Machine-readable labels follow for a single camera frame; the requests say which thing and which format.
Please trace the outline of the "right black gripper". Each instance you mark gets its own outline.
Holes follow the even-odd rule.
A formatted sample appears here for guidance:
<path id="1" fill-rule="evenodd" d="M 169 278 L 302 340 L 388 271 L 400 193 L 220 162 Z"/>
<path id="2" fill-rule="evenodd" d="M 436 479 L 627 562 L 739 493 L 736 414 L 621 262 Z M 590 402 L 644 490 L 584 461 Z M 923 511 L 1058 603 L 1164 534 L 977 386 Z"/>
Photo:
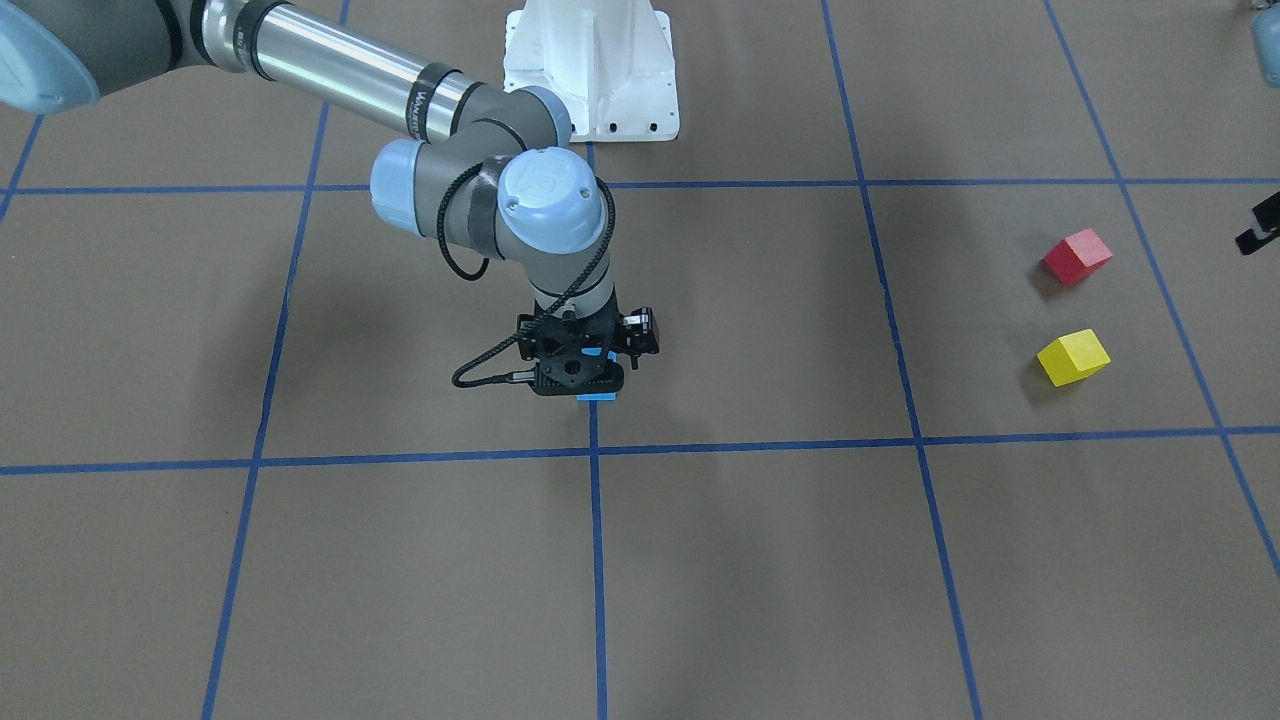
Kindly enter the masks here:
<path id="1" fill-rule="evenodd" d="M 632 368 L 643 355 L 660 351 L 660 333 L 653 307 L 630 313 L 617 309 L 614 300 L 589 316 L 552 316 L 543 322 L 535 314 L 517 316 L 518 352 L 524 360 L 535 361 L 544 373 L 596 373 L 585 357 L 594 348 L 631 359 Z"/>

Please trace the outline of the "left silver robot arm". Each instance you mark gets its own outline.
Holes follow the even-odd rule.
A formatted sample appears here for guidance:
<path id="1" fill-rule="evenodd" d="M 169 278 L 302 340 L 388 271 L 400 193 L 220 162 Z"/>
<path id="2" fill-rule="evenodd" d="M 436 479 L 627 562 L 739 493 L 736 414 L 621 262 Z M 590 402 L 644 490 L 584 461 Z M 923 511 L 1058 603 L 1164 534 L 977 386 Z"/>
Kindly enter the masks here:
<path id="1" fill-rule="evenodd" d="M 1251 22 L 1251 37 L 1263 82 L 1279 88 L 1279 4 L 1277 1 L 1252 1 L 1256 15 Z M 1235 237 L 1240 255 L 1257 252 L 1279 237 L 1279 192 L 1274 192 L 1251 209 L 1253 218 L 1248 229 Z"/>

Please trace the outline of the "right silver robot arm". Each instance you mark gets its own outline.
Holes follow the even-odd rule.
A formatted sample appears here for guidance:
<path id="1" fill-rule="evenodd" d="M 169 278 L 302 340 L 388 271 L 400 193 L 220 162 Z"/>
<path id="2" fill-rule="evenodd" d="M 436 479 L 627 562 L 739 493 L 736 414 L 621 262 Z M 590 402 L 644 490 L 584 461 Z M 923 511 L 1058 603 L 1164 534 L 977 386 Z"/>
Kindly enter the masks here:
<path id="1" fill-rule="evenodd" d="M 622 357 L 660 348 L 652 309 L 618 307 L 614 200 L 570 149 L 570 110 L 548 88 L 500 90 L 289 1 L 5 1 L 1 24 L 3 102 L 31 114 L 212 67 L 397 131 L 370 174 L 376 214 L 435 242 L 458 278 L 483 270 L 452 247 L 521 265 L 532 292 L 512 334 L 454 372 L 458 388 L 616 389 Z"/>

